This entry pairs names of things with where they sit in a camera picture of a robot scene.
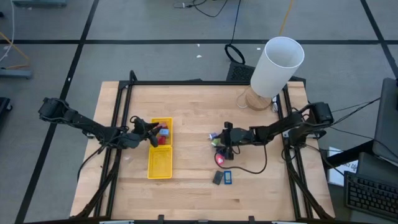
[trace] wooden lamp base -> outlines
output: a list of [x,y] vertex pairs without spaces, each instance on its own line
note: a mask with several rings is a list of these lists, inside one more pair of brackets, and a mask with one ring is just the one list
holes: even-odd
[[272,98],[261,97],[254,92],[250,87],[246,93],[247,106],[255,111],[262,111],[267,109],[272,103]]

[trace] wooden tabletop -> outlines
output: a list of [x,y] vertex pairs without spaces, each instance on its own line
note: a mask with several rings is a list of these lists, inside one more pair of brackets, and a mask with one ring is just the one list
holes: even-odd
[[[105,126],[111,124],[117,87],[118,82],[103,82],[101,87],[94,120]],[[141,142],[135,149],[123,150],[112,218],[155,220],[163,214],[166,220],[248,220],[250,215],[254,215],[256,220],[295,220],[286,165],[280,156],[280,136],[266,146],[268,163],[263,173],[254,175],[233,169],[232,185],[212,183],[219,168],[214,162],[215,149],[208,140],[209,133],[220,132],[225,121],[244,129],[278,121],[277,114],[271,110],[253,111],[236,106],[235,99],[246,88],[224,85],[133,86],[129,118],[136,115],[150,122],[155,117],[173,117],[173,177],[147,179],[148,141]],[[289,94],[293,107],[300,109],[307,104],[302,82],[289,83]],[[318,147],[315,140],[307,140],[307,144]],[[85,157],[98,147],[97,140],[88,140]],[[309,147],[301,152],[308,189],[325,211],[334,216],[319,152]],[[98,189],[103,160],[104,153],[83,168],[71,215],[80,212]],[[241,146],[241,154],[233,161],[226,161],[224,166],[259,171],[264,163],[262,146]],[[305,217],[299,188],[297,192],[301,214]],[[106,192],[103,205],[107,199]],[[101,213],[104,214],[105,206],[102,208]]]

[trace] green object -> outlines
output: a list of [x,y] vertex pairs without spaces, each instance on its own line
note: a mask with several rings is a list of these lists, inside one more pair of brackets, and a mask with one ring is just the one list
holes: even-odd
[[218,146],[219,143],[220,143],[220,139],[214,139],[214,140],[211,141],[211,144],[212,144],[214,147]]

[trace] paper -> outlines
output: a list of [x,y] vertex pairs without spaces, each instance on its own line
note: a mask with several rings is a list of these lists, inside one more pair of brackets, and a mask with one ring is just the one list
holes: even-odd
[[[333,156],[337,153],[342,152],[342,150],[340,149],[336,149],[334,147],[329,147],[328,151],[328,156]],[[336,167],[336,169],[338,169],[340,172],[344,173],[344,171],[350,171],[353,173],[356,173],[356,168],[358,166],[358,161],[353,161],[353,162],[349,162],[347,164],[343,164],[339,167]],[[339,185],[339,186],[344,186],[344,176],[342,176],[341,174],[339,174],[336,170],[334,169],[329,169],[328,170],[328,176],[329,176],[329,183],[331,184],[335,184],[335,185]]]

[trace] black keyboard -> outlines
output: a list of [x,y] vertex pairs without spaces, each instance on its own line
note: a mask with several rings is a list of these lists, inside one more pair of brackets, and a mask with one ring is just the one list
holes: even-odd
[[346,171],[344,201],[349,208],[398,221],[398,186],[395,184]]

